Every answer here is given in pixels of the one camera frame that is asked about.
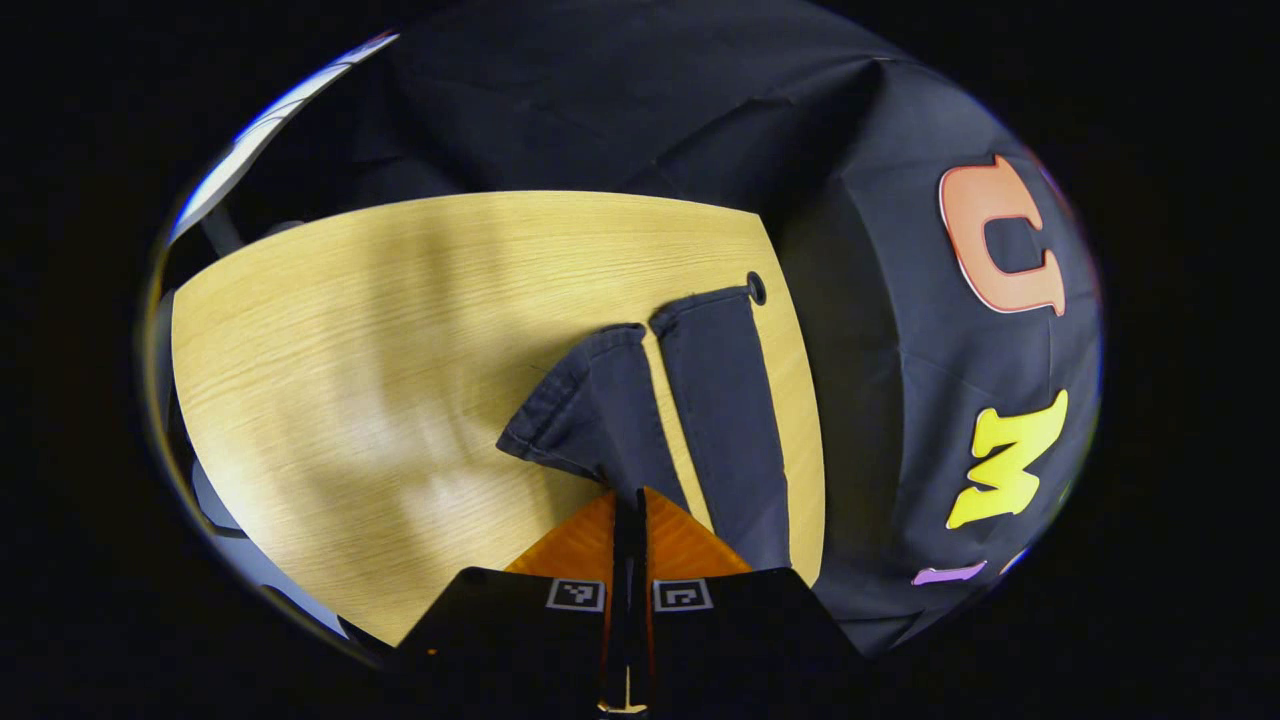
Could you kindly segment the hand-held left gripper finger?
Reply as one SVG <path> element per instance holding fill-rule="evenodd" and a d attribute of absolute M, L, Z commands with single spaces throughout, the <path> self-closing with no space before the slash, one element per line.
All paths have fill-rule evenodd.
<path fill-rule="evenodd" d="M 596 714 L 627 615 L 603 495 L 503 569 L 460 570 L 393 653 L 430 714 Z"/>
<path fill-rule="evenodd" d="M 863 657 L 791 568 L 754 569 L 652 487 L 637 492 L 639 667 L 654 714 L 841 714 Z"/>

